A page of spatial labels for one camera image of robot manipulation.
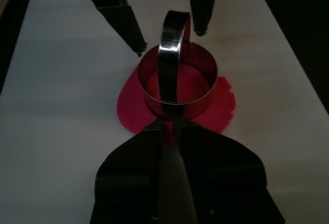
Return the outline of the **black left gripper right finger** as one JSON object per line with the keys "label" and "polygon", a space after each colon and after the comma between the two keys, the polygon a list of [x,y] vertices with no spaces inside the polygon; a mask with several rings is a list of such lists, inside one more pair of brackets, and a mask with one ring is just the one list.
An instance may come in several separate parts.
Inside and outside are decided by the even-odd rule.
{"label": "black left gripper right finger", "polygon": [[160,224],[285,224],[259,157],[187,119],[160,123]]}

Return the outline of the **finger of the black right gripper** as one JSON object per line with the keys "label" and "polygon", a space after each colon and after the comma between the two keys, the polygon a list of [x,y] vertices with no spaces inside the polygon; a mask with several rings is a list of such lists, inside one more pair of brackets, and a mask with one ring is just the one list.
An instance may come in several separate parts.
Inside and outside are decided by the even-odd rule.
{"label": "finger of the black right gripper", "polygon": [[214,0],[190,0],[194,32],[197,36],[207,33],[214,11]]}
{"label": "finger of the black right gripper", "polygon": [[115,32],[131,48],[142,55],[147,49],[138,20],[127,0],[91,0]]}

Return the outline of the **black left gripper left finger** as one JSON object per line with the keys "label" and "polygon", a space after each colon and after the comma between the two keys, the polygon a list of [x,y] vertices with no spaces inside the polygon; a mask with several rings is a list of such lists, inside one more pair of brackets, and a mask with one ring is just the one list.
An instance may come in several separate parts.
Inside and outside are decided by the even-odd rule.
{"label": "black left gripper left finger", "polygon": [[163,125],[151,122],[103,161],[90,224],[155,224]]}

